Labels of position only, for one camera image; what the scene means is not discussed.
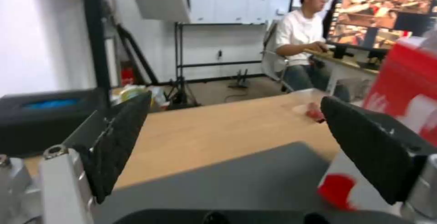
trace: black case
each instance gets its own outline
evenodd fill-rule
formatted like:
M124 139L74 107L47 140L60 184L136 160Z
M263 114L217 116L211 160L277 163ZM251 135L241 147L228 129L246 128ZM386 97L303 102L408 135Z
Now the black case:
M65 107L29 109L27 104L78 99ZM105 108L103 90L39 93L0 98L0 154L29 157L62 143L96 109Z

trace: wooden table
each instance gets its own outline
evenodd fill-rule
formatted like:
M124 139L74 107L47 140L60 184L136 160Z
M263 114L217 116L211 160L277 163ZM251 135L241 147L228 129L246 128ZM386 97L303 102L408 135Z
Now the wooden table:
M150 114L116 188L189 171L296 141L327 160L339 151L326 123L304 116L324 94L309 89L270 98ZM26 160L36 174L39 158Z
M353 57L344 56L343 59L336 59L333 57L334 53L332 52L319 53L308 49L305 49L305 52L311 53L332 68L331 77L326 88L326 93L331 96L334 95L335 87L340 79L360 78L373 81L379 74L378 70L361 68Z

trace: monitor screen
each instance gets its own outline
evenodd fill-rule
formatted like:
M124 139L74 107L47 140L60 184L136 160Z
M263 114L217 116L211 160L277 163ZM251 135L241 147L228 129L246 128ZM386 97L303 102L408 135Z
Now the monitor screen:
M328 42L388 50L401 37L434 28L437 0L337 0Z

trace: man's hand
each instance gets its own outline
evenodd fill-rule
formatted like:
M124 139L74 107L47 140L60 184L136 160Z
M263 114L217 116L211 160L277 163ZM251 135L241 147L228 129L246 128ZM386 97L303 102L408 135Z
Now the man's hand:
M306 46L307 49L318 52L318 53L326 53L328 51L328 47L325 43L316 41Z

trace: desk leg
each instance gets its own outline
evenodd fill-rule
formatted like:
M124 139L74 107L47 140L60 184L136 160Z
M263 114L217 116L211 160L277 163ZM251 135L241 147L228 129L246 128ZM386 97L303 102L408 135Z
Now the desk leg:
M326 87L326 93L329 94L329 96L334 95L335 87L337 86L338 80L341 78L340 76L340 68L338 66L334 66L331 72L331 77L329 78L328 86Z

